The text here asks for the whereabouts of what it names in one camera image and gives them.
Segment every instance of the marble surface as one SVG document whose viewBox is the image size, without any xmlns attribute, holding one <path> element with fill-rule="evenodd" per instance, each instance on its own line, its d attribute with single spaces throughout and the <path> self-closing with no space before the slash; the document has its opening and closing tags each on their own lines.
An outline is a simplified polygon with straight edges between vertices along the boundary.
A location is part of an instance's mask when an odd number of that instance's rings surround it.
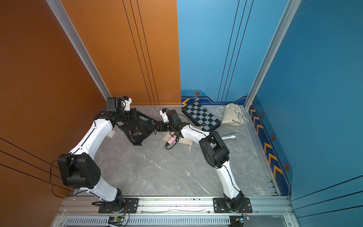
<svg viewBox="0 0 363 227">
<path fill-rule="evenodd" d="M 162 106 L 133 106 L 138 111 L 161 121 Z M 219 120 L 224 108 L 206 107 Z M 199 144 L 178 143 L 171 150 L 162 141 L 165 132 L 153 133 L 134 146 L 117 126 L 113 138 L 106 137 L 98 149 L 95 162 L 102 177 L 123 195 L 223 195 L 223 187 L 215 169 L 205 161 Z M 248 195 L 270 195 L 261 163 L 246 124 L 235 127 L 222 124 L 220 135 L 239 133 L 237 140 L 225 141 L 229 148 L 233 175 L 242 192 Z"/>
</svg>

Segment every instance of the vent grille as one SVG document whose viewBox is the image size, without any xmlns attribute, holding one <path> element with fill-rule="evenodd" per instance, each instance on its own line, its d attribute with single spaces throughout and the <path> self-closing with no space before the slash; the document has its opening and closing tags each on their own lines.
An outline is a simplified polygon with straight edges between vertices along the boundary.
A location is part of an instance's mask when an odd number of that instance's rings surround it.
<svg viewBox="0 0 363 227">
<path fill-rule="evenodd" d="M 65 226 L 106 226 L 108 216 L 68 216 Z M 130 216 L 127 225 L 229 225 L 229 216 Z"/>
<path fill-rule="evenodd" d="M 230 224 L 229 217 L 218 216 L 143 216 L 131 217 L 130 225 L 221 225 Z"/>
<path fill-rule="evenodd" d="M 107 217 L 95 216 L 69 216 L 66 220 L 66 226 L 105 226 Z"/>
</svg>

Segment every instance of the microphone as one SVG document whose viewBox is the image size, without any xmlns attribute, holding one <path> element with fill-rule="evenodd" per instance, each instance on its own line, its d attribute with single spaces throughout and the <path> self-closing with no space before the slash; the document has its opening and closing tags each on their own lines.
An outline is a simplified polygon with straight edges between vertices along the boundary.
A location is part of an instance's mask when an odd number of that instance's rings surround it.
<svg viewBox="0 0 363 227">
<path fill-rule="evenodd" d="M 227 134 L 227 135 L 221 135 L 221 138 L 223 140 L 228 140 L 228 139 L 238 139 L 240 137 L 240 135 L 238 133 L 231 133 L 231 134 Z"/>
</svg>

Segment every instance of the pink object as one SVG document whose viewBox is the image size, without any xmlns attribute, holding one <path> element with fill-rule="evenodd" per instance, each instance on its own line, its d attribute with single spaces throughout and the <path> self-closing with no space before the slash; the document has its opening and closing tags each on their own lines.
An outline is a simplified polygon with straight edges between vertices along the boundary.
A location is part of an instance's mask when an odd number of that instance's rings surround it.
<svg viewBox="0 0 363 227">
<path fill-rule="evenodd" d="M 172 143 L 175 143 L 175 140 L 176 140 L 176 137 L 171 137 L 169 140 L 168 140 L 168 144 L 172 144 Z"/>
</svg>

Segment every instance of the checkered pattern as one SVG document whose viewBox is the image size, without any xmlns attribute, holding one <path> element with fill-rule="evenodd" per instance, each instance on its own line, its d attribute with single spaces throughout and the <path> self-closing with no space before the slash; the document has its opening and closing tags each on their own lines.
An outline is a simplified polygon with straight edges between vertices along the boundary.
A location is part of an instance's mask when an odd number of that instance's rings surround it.
<svg viewBox="0 0 363 227">
<path fill-rule="evenodd" d="M 221 121 L 197 101 L 181 109 L 196 126 L 204 126 L 203 131 L 213 131 L 221 125 Z"/>
</svg>

